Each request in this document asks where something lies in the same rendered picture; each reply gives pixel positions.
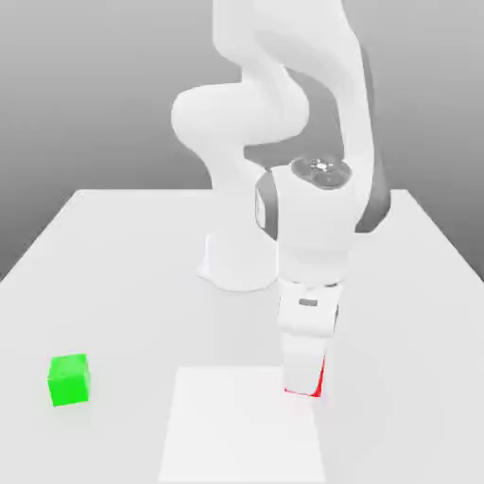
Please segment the small green cube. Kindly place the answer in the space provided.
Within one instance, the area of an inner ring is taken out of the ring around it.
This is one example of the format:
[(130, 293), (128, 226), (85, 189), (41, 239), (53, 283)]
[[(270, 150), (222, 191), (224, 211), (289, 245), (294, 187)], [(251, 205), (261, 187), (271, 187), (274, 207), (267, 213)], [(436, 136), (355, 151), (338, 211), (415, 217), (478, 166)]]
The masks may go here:
[(91, 390), (87, 354), (53, 356), (47, 375), (47, 385), (53, 406), (87, 402)]

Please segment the small red cube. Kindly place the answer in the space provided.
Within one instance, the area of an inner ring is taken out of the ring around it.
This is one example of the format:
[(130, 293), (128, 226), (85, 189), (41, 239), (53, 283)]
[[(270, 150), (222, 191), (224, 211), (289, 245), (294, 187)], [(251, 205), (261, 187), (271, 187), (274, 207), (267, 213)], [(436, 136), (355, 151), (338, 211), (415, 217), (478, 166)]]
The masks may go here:
[(308, 397), (312, 397), (312, 398), (320, 398), (321, 397), (322, 383), (323, 383), (323, 377), (324, 377), (325, 359), (326, 359), (326, 357), (324, 357), (323, 360), (322, 360), (319, 382), (318, 382), (315, 390), (310, 394), (304, 393), (303, 396), (308, 396)]

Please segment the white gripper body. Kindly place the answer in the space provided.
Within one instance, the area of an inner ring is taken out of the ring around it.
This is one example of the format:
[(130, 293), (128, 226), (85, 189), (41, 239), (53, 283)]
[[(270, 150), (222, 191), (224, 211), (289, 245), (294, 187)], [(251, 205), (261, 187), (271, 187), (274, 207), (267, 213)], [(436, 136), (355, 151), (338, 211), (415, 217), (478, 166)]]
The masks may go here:
[(343, 284), (308, 287), (279, 281), (278, 326), (297, 336), (331, 337)]

